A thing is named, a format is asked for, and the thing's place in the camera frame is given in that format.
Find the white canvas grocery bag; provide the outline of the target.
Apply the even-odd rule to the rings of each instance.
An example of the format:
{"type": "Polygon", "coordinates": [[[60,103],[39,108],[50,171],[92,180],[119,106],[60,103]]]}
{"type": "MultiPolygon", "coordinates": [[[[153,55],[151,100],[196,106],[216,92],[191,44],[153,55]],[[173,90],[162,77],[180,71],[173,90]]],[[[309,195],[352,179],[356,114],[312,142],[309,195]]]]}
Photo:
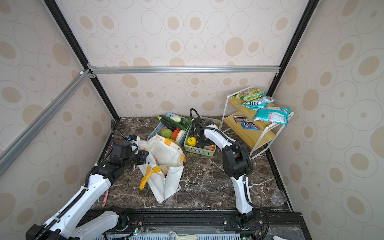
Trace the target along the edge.
{"type": "Polygon", "coordinates": [[[149,152],[146,163],[139,165],[143,174],[139,189],[149,186],[161,204],[180,189],[186,156],[174,140],[155,135],[148,141],[139,140],[140,150],[149,152]]]}

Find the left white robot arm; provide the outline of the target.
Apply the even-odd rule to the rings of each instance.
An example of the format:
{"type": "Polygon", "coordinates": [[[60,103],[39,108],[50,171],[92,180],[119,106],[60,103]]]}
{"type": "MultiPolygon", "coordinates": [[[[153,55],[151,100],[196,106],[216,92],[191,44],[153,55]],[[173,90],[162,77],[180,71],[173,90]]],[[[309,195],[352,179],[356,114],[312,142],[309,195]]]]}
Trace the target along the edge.
{"type": "Polygon", "coordinates": [[[92,240],[112,229],[124,231],[129,218],[123,209],[113,207],[100,216],[80,225],[80,221],[103,195],[123,175],[125,170],[143,165],[149,152],[135,150],[119,164],[112,161],[95,164],[86,175],[85,184],[51,218],[42,225],[33,225],[26,233],[27,240],[92,240]]]}

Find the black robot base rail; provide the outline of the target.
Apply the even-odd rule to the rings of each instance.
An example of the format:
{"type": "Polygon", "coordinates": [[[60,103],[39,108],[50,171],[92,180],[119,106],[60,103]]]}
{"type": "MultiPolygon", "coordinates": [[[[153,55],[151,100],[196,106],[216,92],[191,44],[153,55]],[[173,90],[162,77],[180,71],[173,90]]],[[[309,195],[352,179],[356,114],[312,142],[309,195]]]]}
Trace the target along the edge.
{"type": "Polygon", "coordinates": [[[293,240],[310,240],[309,229],[302,214],[286,208],[257,208],[248,226],[241,227],[237,211],[229,209],[121,209],[124,224],[101,234],[103,240],[133,239],[149,234],[218,233],[239,234],[242,239],[271,240],[275,235],[293,240]]]}

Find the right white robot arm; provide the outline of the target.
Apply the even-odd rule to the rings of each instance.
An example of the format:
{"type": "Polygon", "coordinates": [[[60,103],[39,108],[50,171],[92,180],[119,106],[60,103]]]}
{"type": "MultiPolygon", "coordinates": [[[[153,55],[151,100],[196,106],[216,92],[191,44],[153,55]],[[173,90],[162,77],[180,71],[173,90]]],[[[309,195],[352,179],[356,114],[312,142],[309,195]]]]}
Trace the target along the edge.
{"type": "Polygon", "coordinates": [[[243,145],[228,137],[211,121],[195,126],[194,130],[222,151],[223,169],[231,178],[235,190],[238,226],[242,229],[249,228],[263,212],[251,199],[249,177],[254,165],[250,154],[243,145]]]}

